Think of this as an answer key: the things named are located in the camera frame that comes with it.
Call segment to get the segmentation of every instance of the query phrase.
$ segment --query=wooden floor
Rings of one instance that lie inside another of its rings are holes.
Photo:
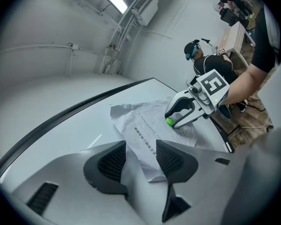
[[[242,49],[241,49],[241,54],[243,57],[246,59],[248,64],[250,64],[252,57],[253,57],[253,48],[250,46],[249,43],[243,43]],[[231,56],[231,61],[233,62],[234,69],[238,72],[239,75],[241,75],[246,67],[244,66],[243,62],[233,54]],[[268,78],[271,76],[273,73],[273,70],[268,74],[266,77],[265,81],[262,83],[260,89],[262,86],[266,83]],[[259,99],[257,96],[257,92],[255,92],[249,100],[255,100]],[[255,107],[260,108],[261,110],[264,109],[264,106],[262,105],[261,101],[254,101],[254,102],[249,102],[250,105],[253,105]],[[222,128],[227,132],[230,133],[237,125],[240,125],[242,127],[261,127],[265,124],[268,115],[266,110],[263,112],[258,111],[255,108],[247,107],[244,113],[240,113],[238,107],[236,106],[233,109],[232,112],[232,118],[227,119],[225,118],[219,111],[216,111],[215,114],[212,116],[221,126]],[[266,123],[266,126],[260,129],[240,129],[236,131],[234,134],[232,134],[229,139],[236,148],[239,145],[243,145],[246,143],[251,143],[256,137],[258,137],[261,134],[266,133],[266,127],[268,125],[271,125],[271,121],[269,120]]]

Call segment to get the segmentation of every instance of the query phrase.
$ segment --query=shoe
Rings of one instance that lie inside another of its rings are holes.
[[[245,103],[246,105],[244,105],[244,108],[243,108],[242,110],[240,110],[241,113],[244,113],[244,112],[245,112],[245,108],[246,108],[247,105],[248,105],[248,100],[245,99],[245,100],[244,100],[244,103]]]

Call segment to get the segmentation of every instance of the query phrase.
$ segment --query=person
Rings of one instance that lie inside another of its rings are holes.
[[[234,8],[238,8],[239,10],[241,10],[246,19],[248,17],[253,18],[255,15],[241,0],[220,0],[220,1],[223,4],[228,3],[232,11],[234,11]]]
[[[274,67],[276,57],[278,57],[278,61],[281,61],[279,26],[265,6],[260,10],[255,20],[255,43],[251,64],[230,84],[224,104],[233,104],[251,96]]]
[[[188,43],[184,48],[184,53],[187,60],[193,60],[193,68],[197,75],[203,75],[215,69],[229,84],[233,83],[238,78],[238,75],[233,71],[232,61],[226,54],[223,56],[209,55],[204,57],[204,53],[199,45],[199,40]],[[240,103],[236,104],[240,112],[243,113],[248,102],[245,100],[238,102]]]

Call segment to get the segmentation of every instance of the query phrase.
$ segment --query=black t-shirt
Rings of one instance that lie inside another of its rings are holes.
[[[268,73],[275,66],[275,52],[268,40],[264,9],[255,20],[255,43],[251,64]]]
[[[205,58],[206,57],[198,58],[193,64],[194,70],[198,70],[200,75],[205,74],[203,68]],[[231,62],[226,61],[223,57],[210,55],[205,61],[205,71],[208,73],[212,69],[215,69],[220,75],[225,76],[232,71],[232,64]]]

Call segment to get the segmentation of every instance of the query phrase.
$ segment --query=white wall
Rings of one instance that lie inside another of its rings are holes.
[[[119,75],[53,76],[0,93],[0,158],[31,130],[59,112],[134,80]]]
[[[0,91],[47,76],[66,75],[70,48],[22,48],[29,45],[78,44],[73,74],[91,73],[121,18],[107,0],[18,0],[0,28]]]
[[[159,10],[145,29],[171,37],[141,31],[124,65],[123,75],[141,80],[155,77],[175,90],[186,88],[186,80],[195,76],[184,47],[194,39],[210,39],[212,45],[229,27],[213,9],[219,0],[160,0]],[[205,55],[211,47],[200,42]]]

